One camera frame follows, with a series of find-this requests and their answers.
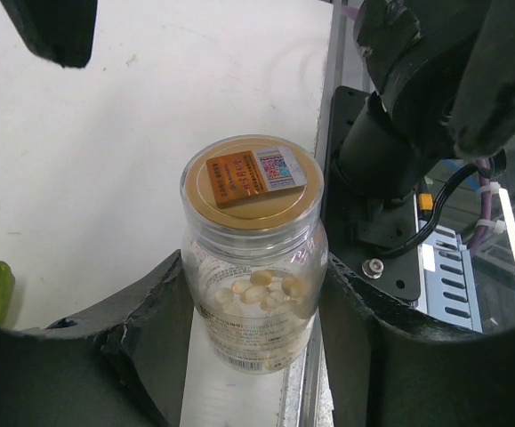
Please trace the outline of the clear pill jar gold lid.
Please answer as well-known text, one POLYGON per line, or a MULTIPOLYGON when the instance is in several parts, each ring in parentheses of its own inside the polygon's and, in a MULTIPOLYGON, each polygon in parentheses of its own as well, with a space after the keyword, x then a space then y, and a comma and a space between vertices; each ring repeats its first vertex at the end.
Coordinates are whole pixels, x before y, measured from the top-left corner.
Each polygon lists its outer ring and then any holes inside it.
POLYGON ((229 367, 274 373, 306 347, 327 269, 323 192, 315 158, 274 136, 218 141, 185 166, 182 268, 229 367))

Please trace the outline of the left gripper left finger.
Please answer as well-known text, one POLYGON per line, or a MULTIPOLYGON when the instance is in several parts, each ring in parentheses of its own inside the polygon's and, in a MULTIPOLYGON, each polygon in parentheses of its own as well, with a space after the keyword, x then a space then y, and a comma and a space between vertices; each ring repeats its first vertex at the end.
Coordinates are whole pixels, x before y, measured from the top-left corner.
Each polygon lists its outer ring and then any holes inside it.
POLYGON ((46 328, 0 327, 0 426, 176 426, 193 301, 179 252, 46 328))

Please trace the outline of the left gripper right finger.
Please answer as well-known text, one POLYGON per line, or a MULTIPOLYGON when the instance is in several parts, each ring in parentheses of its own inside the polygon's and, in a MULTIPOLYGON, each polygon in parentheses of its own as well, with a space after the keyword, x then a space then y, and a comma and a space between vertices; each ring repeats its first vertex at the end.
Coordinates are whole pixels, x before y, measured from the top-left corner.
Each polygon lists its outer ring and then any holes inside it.
POLYGON ((319 300, 337 426, 515 426, 515 327, 421 313, 330 256, 319 300))

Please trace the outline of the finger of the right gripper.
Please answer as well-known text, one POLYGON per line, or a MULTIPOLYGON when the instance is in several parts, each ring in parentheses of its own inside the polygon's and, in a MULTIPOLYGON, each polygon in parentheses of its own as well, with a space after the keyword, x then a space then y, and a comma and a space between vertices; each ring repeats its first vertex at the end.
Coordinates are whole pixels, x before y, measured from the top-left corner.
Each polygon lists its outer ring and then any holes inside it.
POLYGON ((63 68, 85 68, 93 50, 96 0, 1 0, 36 57, 63 68))
POLYGON ((515 136, 515 1, 487 11, 448 122, 458 157, 489 157, 515 136))

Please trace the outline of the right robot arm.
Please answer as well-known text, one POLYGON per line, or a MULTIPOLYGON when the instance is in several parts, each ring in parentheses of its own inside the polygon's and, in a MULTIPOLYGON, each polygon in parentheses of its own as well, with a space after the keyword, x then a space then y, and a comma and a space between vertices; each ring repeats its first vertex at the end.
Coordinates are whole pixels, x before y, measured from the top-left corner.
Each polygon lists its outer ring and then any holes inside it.
POLYGON ((400 157, 362 167, 356 141, 340 151, 351 187, 394 197, 441 158, 488 157, 515 135, 515 1, 365 1, 354 24, 376 90, 370 113, 400 157))

